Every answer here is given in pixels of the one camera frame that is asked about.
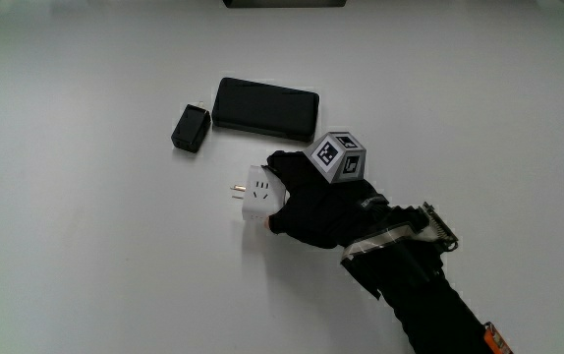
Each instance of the black power adapter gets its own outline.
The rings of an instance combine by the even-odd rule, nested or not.
[[[197,152],[210,129],[210,113],[203,108],[187,105],[171,136],[175,148]]]

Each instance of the orange label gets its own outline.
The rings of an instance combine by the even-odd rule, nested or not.
[[[514,352],[509,349],[509,345],[505,342],[502,335],[496,330],[493,323],[486,323],[487,330],[485,331],[485,343],[489,346],[494,354],[513,354]]]

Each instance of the charger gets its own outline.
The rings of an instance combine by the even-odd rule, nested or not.
[[[244,221],[263,222],[284,206],[284,184],[273,172],[261,166],[250,166],[245,187],[237,185],[231,189],[245,193],[243,197],[232,196],[243,200]]]

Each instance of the table surface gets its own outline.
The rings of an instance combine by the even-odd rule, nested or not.
[[[230,187],[306,144],[173,148],[227,76],[317,92],[317,136],[351,131],[393,205],[455,228],[446,271],[479,319],[564,352],[564,15],[0,0],[0,353],[412,352],[341,250],[242,220]]]

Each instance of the power plug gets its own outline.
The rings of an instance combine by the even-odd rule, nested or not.
[[[269,215],[284,206],[286,188],[271,171],[260,166],[250,166],[247,187],[234,186],[235,191],[245,192],[243,199],[243,220],[263,222]]]

